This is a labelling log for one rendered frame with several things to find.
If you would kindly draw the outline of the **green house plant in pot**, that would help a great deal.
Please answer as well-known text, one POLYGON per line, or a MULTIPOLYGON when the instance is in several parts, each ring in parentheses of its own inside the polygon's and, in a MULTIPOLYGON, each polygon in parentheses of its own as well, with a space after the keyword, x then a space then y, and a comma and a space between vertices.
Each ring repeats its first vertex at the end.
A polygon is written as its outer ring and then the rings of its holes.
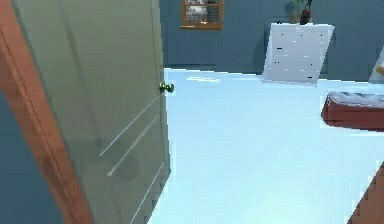
POLYGON ((298 24, 300 22, 302 10, 305 7, 305 0, 291 0, 291 7, 290 22, 292 24, 298 24))

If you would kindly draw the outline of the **white furniture piece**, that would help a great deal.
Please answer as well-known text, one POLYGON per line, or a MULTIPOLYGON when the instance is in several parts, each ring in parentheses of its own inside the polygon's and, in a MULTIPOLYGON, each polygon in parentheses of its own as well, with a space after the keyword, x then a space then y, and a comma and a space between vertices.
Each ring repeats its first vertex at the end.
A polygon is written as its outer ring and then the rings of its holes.
POLYGON ((375 66, 373 67, 369 82, 374 84, 384 84, 384 46, 382 47, 375 66))

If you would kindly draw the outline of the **grey-green room door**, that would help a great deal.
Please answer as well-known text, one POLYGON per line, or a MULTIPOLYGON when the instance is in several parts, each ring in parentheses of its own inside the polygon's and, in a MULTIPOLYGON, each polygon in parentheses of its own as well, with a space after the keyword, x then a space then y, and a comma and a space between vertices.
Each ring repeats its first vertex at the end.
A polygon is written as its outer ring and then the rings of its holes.
POLYGON ((147 224, 169 174, 159 0, 12 0, 94 224, 147 224))

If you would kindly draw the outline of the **dark red-brown vase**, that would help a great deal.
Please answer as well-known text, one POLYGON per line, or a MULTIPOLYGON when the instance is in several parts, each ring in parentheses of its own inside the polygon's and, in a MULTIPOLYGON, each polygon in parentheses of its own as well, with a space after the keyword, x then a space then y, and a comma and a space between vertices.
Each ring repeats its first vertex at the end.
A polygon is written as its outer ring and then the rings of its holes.
POLYGON ((312 5, 312 0, 307 0, 307 3, 305 4, 301 16, 300 16, 300 24, 301 25, 306 25, 310 22, 311 20, 311 5, 312 5))

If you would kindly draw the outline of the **brown wooden furniture corner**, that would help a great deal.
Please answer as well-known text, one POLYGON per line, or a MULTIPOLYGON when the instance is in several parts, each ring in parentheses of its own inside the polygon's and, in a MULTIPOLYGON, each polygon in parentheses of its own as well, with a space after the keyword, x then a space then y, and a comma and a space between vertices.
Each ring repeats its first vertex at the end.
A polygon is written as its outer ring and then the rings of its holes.
POLYGON ((357 203, 347 224, 384 224, 384 162, 357 203))

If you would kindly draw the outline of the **green round door knob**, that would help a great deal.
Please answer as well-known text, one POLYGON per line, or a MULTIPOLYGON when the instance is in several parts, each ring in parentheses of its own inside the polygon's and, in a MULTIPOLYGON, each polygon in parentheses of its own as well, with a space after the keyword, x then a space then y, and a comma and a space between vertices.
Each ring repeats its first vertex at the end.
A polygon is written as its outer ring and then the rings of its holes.
POLYGON ((159 84, 159 91, 161 93, 164 93, 164 92, 172 93, 174 91, 174 85, 173 84, 166 84, 164 81, 162 81, 159 84))

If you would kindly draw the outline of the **brown wooden door frame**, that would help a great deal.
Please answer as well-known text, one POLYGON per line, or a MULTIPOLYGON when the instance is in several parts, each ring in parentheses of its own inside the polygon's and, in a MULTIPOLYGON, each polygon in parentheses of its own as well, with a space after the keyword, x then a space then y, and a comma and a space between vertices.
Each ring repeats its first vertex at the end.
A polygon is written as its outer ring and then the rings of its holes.
POLYGON ((0 91, 61 211, 64 224, 94 224, 11 0, 0 0, 0 91))

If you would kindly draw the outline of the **white chest of drawers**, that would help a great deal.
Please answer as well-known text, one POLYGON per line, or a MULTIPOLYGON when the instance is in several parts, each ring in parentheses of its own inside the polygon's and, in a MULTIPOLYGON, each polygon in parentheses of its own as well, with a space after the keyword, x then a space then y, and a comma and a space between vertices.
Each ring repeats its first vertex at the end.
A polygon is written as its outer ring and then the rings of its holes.
POLYGON ((329 24, 272 23, 264 80, 316 84, 334 29, 329 24))

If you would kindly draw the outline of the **wooden framed wall picture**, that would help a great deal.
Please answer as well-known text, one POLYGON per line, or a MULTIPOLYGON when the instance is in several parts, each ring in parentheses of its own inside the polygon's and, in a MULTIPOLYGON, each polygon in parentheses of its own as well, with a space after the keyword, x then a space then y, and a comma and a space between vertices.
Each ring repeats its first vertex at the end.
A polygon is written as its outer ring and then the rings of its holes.
POLYGON ((181 29, 221 30, 224 0, 182 0, 181 29))

